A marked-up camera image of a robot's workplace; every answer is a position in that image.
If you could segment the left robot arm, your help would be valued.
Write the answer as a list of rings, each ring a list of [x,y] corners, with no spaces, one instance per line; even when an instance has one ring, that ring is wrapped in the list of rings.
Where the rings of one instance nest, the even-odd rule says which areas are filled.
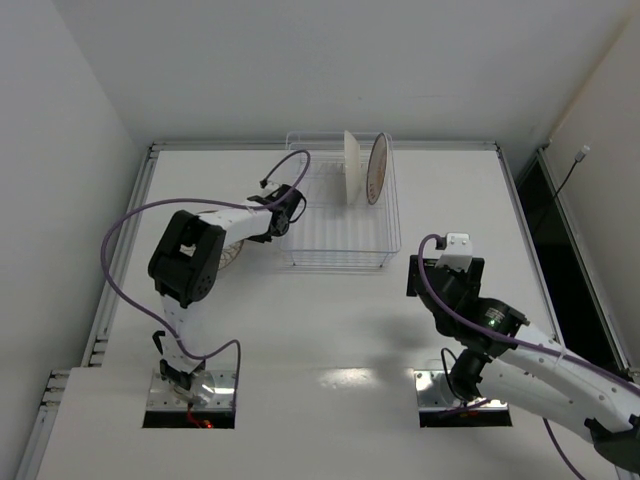
[[[171,217],[148,266],[166,324],[153,339],[161,354],[161,378],[186,398],[202,403],[214,392],[204,356],[188,355],[181,339],[187,322],[197,317],[195,304],[211,292],[235,250],[246,241],[268,243],[286,235],[306,205],[296,188],[272,184],[237,208],[201,214],[180,210]]]

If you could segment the metal base plate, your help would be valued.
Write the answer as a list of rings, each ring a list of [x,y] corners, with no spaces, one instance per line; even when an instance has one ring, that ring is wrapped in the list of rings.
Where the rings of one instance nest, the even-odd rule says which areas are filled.
[[[195,412],[230,412],[233,408],[235,374],[230,370],[197,372],[190,390],[176,386],[154,371],[146,400],[146,410],[178,412],[188,405]]]
[[[509,410],[508,404],[500,400],[489,401],[482,397],[473,401],[459,400],[450,391],[445,373],[440,368],[415,370],[413,379],[420,411],[444,413],[464,408],[486,411]]]

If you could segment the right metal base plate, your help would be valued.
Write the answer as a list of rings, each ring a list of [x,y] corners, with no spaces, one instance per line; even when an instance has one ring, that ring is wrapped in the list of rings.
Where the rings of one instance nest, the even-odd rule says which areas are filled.
[[[415,370],[413,379],[420,411],[444,413],[464,408],[486,411],[509,410],[508,404],[500,400],[489,401],[482,397],[473,401],[459,400],[450,391],[445,373],[440,368]]]

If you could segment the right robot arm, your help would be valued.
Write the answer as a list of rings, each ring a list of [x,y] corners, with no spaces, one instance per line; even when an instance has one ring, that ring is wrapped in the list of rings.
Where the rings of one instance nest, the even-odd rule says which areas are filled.
[[[460,343],[438,377],[440,406],[499,400],[563,426],[614,466],[639,471],[639,387],[564,348],[526,316],[480,294],[484,261],[470,255],[409,260],[407,294]]]

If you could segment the large floral plate orange rim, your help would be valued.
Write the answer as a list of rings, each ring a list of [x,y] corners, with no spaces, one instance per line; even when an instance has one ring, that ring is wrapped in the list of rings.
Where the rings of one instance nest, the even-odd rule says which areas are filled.
[[[360,144],[355,136],[344,131],[344,175],[346,203],[352,205],[359,195],[361,180]]]

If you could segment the white plate orange sunburst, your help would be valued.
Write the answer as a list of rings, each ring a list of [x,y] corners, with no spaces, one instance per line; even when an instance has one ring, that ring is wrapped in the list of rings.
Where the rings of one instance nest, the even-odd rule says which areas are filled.
[[[391,143],[386,133],[379,133],[372,145],[365,177],[366,199],[375,205],[384,190],[387,167],[391,158]]]

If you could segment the small floral plate orange rim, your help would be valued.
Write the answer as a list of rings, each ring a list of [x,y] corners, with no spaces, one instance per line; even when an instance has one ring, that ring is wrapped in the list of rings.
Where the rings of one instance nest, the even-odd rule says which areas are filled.
[[[238,258],[238,256],[240,255],[244,247],[244,243],[245,243],[244,240],[240,240],[223,248],[221,252],[220,260],[218,263],[219,270],[223,270],[227,268],[232,262],[234,262]]]

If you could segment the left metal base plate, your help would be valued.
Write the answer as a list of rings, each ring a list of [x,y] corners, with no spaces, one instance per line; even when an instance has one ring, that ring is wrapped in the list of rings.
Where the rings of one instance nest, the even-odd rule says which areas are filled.
[[[178,412],[188,405],[195,412],[230,412],[233,408],[235,374],[230,370],[197,372],[190,390],[176,386],[154,371],[146,400],[146,410]]]

